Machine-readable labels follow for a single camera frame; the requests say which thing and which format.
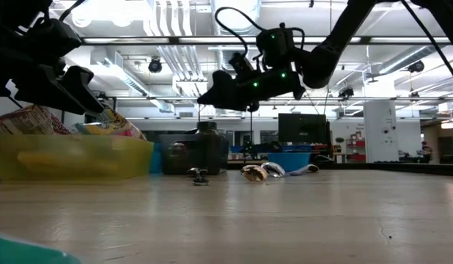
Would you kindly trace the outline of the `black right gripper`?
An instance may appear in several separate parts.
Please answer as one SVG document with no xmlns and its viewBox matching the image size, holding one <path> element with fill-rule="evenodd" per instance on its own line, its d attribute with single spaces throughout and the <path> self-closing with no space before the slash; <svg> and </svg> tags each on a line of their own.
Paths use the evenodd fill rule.
<svg viewBox="0 0 453 264">
<path fill-rule="evenodd" d="M 300 75 L 292 70 L 271 70 L 247 81 L 244 84 L 244 99 L 241 98 L 237 83 L 227 72 L 215 71 L 212 79 L 211 88 L 196 102 L 217 109 L 245 111 L 247 105 L 259 105 L 260 101 L 290 92 L 295 100 L 300 100 L 306 91 Z"/>
</svg>

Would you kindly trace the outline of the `red white ramen packet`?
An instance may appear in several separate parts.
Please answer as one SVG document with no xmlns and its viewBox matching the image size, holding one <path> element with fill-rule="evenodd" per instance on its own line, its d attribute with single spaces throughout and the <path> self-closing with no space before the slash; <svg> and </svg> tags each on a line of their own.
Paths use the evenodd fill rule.
<svg viewBox="0 0 453 264">
<path fill-rule="evenodd" d="M 0 135 L 71 134 L 48 107 L 31 105 L 0 116 Z"/>
</svg>

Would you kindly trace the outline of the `yellow blue-edged ramen packet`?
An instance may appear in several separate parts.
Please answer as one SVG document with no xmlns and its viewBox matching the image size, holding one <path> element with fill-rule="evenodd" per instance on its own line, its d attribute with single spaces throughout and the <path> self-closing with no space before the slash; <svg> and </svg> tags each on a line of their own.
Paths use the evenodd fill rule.
<svg viewBox="0 0 453 264">
<path fill-rule="evenodd" d="M 90 123 L 76 123 L 69 127 L 73 134 L 128 136 L 147 140 L 144 134 L 129 120 L 115 110 L 106 107 Z"/>
</svg>

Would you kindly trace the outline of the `green-handled gold spoon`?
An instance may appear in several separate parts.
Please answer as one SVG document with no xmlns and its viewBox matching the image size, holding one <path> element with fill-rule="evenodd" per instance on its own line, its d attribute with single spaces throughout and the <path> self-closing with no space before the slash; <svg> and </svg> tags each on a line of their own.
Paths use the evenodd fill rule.
<svg viewBox="0 0 453 264">
<path fill-rule="evenodd" d="M 246 165 L 240 170 L 240 173 L 247 180 L 254 182 L 263 181 L 268 177 L 266 170 L 258 165 Z"/>
</svg>

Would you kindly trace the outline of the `plain silver spoon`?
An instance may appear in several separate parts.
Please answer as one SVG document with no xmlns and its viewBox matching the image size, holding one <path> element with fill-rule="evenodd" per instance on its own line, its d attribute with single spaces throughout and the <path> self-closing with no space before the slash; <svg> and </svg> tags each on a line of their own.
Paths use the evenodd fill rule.
<svg viewBox="0 0 453 264">
<path fill-rule="evenodd" d="M 206 169 L 193 167 L 190 168 L 188 172 L 194 176 L 194 179 L 192 180 L 194 186 L 207 186 L 209 184 L 209 180 L 204 177 L 204 175 L 208 173 Z"/>
</svg>

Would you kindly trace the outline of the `purple-handled silver spoon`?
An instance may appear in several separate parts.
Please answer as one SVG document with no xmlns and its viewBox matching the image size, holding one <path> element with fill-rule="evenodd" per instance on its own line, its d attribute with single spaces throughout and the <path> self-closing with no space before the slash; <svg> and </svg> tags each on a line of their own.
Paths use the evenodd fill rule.
<svg viewBox="0 0 453 264">
<path fill-rule="evenodd" d="M 291 176 L 302 176 L 308 173 L 319 172 L 320 168 L 314 164 L 308 164 L 300 169 L 290 172 Z"/>
</svg>

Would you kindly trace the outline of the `teal striped-handle spoon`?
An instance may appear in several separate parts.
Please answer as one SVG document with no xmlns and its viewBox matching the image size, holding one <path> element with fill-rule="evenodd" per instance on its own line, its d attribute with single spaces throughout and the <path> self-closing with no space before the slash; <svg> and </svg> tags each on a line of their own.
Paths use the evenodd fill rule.
<svg viewBox="0 0 453 264">
<path fill-rule="evenodd" d="M 0 234 L 0 264 L 82 264 L 82 261 L 58 249 Z"/>
</svg>

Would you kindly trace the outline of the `yellow translucent plastic bin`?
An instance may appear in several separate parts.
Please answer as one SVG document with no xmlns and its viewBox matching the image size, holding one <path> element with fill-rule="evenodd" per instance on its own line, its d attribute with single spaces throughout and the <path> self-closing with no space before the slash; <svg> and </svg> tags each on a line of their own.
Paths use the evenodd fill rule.
<svg viewBox="0 0 453 264">
<path fill-rule="evenodd" d="M 149 174 L 152 142 L 127 136 L 0 135 L 0 180 L 118 180 Z"/>
</svg>

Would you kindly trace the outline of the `blue plastic bowl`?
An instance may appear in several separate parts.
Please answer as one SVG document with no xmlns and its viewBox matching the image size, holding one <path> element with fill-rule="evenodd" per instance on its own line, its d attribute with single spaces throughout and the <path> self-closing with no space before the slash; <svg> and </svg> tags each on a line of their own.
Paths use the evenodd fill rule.
<svg viewBox="0 0 453 264">
<path fill-rule="evenodd" d="M 282 167 L 285 172 L 301 169 L 310 164 L 310 153 L 269 153 L 268 160 Z"/>
</svg>

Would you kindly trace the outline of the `blue plastic bin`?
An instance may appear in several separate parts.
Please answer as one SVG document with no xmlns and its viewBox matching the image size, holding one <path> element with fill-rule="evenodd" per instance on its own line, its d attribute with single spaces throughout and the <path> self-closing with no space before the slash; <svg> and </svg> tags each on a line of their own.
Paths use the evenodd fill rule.
<svg viewBox="0 0 453 264">
<path fill-rule="evenodd" d="M 161 144 L 154 143 L 154 149 L 150 160 L 150 174 L 162 173 Z"/>
</svg>

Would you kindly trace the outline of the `potted plant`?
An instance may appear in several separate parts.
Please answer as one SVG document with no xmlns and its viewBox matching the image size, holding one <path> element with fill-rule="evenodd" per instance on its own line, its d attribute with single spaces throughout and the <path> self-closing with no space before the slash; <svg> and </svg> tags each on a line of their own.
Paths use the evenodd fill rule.
<svg viewBox="0 0 453 264">
<path fill-rule="evenodd" d="M 340 158 L 340 162 L 343 164 L 345 162 L 345 153 L 343 152 L 342 144 L 345 142 L 345 140 L 342 137 L 336 137 L 335 138 L 336 144 L 334 145 L 334 154 L 335 154 L 335 159 L 338 160 Z"/>
</svg>

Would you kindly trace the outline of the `red storage shelf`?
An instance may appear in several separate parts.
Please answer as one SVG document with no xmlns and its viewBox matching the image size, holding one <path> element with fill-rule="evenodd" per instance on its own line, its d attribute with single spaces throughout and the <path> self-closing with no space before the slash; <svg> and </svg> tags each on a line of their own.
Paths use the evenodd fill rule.
<svg viewBox="0 0 453 264">
<path fill-rule="evenodd" d="M 347 139 L 345 150 L 347 163 L 366 162 L 366 146 L 363 139 Z"/>
</svg>

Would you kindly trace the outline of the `white pillar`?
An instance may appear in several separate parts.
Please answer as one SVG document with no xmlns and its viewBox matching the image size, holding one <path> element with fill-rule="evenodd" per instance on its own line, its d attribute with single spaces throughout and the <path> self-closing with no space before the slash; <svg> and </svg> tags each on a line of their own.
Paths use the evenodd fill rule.
<svg viewBox="0 0 453 264">
<path fill-rule="evenodd" d="M 364 104 L 367 163 L 399 160 L 397 118 L 392 100 L 374 100 Z"/>
</svg>

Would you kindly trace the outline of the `person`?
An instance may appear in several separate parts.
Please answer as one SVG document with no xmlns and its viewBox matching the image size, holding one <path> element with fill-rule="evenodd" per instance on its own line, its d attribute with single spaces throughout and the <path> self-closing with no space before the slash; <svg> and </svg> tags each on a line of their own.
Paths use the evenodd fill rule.
<svg viewBox="0 0 453 264">
<path fill-rule="evenodd" d="M 420 153 L 422 156 L 421 162 L 428 164 L 432 159 L 432 148 L 425 141 L 421 143 Z"/>
</svg>

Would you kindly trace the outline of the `orange-handled silver spoon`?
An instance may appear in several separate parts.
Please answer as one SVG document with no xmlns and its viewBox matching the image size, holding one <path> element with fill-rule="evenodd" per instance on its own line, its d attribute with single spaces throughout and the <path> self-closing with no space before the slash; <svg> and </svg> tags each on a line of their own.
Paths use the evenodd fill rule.
<svg viewBox="0 0 453 264">
<path fill-rule="evenodd" d="M 269 177 L 284 177 L 285 170 L 274 162 L 265 162 L 261 164 L 261 167 L 268 173 Z"/>
</svg>

